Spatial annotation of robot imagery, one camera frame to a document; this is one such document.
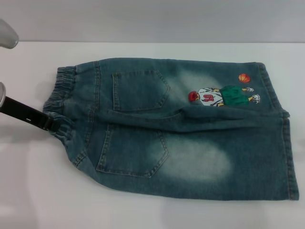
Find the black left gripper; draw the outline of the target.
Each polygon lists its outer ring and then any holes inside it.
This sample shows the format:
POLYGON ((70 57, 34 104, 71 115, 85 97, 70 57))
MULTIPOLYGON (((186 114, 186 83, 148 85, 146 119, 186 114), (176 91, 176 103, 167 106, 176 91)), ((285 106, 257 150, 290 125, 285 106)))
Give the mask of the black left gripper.
POLYGON ((52 133, 57 133, 62 124, 61 117, 48 116, 7 96, 0 106, 0 112, 52 133))

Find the blue denim shorts with cartoon print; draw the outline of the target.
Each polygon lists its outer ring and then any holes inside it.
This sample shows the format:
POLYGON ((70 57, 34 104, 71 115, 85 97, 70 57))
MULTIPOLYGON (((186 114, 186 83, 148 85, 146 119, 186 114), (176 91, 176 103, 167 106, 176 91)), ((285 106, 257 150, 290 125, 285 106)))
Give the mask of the blue denim shorts with cartoon print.
POLYGON ((110 58, 57 70, 43 107, 74 166, 111 189, 298 200, 289 113, 264 64, 110 58))

